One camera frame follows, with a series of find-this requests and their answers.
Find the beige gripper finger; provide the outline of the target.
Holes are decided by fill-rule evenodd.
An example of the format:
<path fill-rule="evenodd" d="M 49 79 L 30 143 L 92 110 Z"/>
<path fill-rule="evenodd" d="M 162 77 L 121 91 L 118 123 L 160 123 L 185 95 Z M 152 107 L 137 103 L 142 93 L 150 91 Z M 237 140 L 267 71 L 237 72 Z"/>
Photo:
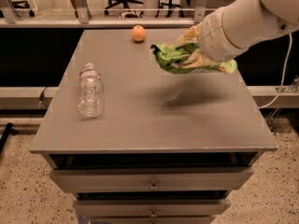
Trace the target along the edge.
<path fill-rule="evenodd" d="M 211 67 L 212 69 L 218 69 L 221 71 L 230 71 L 230 63 L 222 63 L 209 59 L 200 49 L 196 49 L 190 56 L 187 57 L 186 61 L 178 62 L 175 67 L 181 69 L 193 69 Z"/>
<path fill-rule="evenodd" d="M 177 44 L 183 46 L 186 44 L 197 43 L 201 26 L 202 23 L 198 23 L 197 25 L 190 27 L 177 39 Z"/>

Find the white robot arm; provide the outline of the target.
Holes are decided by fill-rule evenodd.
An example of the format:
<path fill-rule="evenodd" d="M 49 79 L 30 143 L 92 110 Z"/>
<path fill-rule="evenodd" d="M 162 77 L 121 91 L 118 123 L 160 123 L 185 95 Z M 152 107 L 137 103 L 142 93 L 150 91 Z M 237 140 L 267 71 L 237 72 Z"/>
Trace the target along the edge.
<path fill-rule="evenodd" d="M 179 37 L 199 48 L 180 67 L 229 62 L 250 47 L 299 30 L 299 0 L 235 0 L 205 16 Z"/>

